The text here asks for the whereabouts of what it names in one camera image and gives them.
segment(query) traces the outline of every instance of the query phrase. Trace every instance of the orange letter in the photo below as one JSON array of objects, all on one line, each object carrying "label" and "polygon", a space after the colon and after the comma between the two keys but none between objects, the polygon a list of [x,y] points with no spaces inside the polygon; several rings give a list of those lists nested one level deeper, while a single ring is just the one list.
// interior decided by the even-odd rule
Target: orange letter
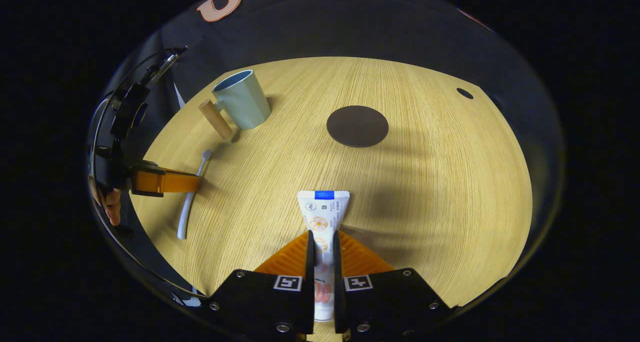
[{"label": "orange letter", "polygon": [[213,6],[213,0],[207,0],[198,7],[197,11],[200,12],[202,19],[211,23],[219,21],[231,14],[231,12],[235,11],[238,7],[238,4],[240,4],[240,0],[229,0],[226,6],[218,11],[218,9]]}]

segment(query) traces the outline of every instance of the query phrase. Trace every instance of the wood grain surface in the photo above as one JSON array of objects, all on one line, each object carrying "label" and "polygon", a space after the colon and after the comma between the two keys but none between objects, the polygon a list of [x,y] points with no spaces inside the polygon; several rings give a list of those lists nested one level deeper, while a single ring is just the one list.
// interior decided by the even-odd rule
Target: wood grain surface
[{"label": "wood grain surface", "polygon": [[[187,239],[176,237],[183,193],[131,195],[149,237],[176,271],[207,295],[236,268],[254,269],[304,232],[301,190],[351,194],[342,230],[395,268],[414,267],[450,306],[464,305],[506,276],[531,223],[531,183],[519,144],[491,100],[463,80],[407,64],[352,57],[251,66],[272,114],[224,141],[198,106],[173,116],[144,156],[195,173],[213,151]],[[473,95],[461,95],[462,88]],[[351,148],[327,132],[329,114],[365,105],[389,133]],[[316,323],[316,342],[340,340]]]}]

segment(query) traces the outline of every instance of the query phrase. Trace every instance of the toothpaste tube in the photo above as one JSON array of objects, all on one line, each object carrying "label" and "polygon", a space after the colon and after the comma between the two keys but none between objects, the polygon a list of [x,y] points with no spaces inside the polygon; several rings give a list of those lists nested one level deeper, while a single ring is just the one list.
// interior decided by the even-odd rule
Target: toothpaste tube
[{"label": "toothpaste tube", "polygon": [[334,232],[338,230],[349,203],[347,191],[300,191],[297,202],[306,227],[315,239],[316,321],[334,318]]}]

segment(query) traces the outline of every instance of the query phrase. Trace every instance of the screw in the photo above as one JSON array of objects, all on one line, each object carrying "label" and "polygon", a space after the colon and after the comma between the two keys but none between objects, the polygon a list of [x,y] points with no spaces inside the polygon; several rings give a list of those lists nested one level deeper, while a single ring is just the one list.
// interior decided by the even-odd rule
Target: screw
[{"label": "screw", "polygon": [[369,330],[369,328],[371,328],[371,326],[368,323],[362,323],[362,324],[358,324],[358,328],[356,328],[358,330],[358,332],[366,332]]},{"label": "screw", "polygon": [[290,329],[291,327],[284,323],[276,325],[276,330],[278,330],[278,332],[287,333]]}]

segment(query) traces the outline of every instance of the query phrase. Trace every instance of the orange gripper pad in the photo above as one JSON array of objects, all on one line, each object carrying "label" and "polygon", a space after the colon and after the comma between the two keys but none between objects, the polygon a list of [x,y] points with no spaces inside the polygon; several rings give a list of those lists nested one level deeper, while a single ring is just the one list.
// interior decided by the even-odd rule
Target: orange gripper pad
[{"label": "orange gripper pad", "polygon": [[274,255],[263,262],[256,272],[281,274],[286,276],[305,276],[307,265],[307,240],[309,233],[305,231]]},{"label": "orange gripper pad", "polygon": [[342,276],[361,276],[364,274],[393,271],[393,267],[378,257],[364,244],[356,241],[342,231],[340,235],[340,255],[342,256]]}]

